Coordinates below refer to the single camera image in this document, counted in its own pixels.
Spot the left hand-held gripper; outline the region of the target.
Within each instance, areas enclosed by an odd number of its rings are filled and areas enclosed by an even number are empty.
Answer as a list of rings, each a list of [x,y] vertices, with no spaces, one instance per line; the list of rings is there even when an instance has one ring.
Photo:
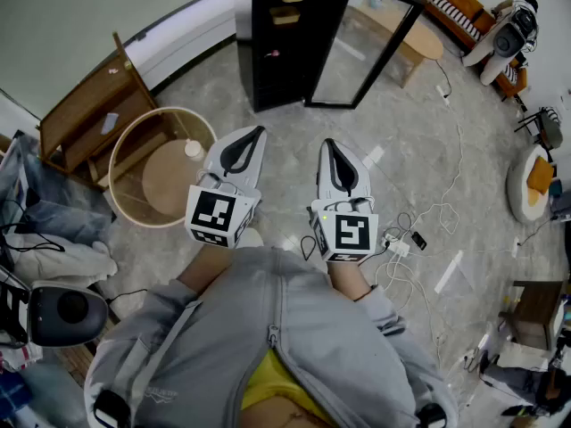
[[[239,128],[212,145],[197,183],[189,187],[185,228],[197,242],[234,249],[261,201],[267,131]]]

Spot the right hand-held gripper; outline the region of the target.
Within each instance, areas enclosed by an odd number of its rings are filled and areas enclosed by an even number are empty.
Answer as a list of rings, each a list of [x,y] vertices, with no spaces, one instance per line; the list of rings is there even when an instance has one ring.
[[[368,168],[348,146],[327,138],[319,149],[318,198],[310,225],[325,262],[361,263],[375,254],[378,215]]]

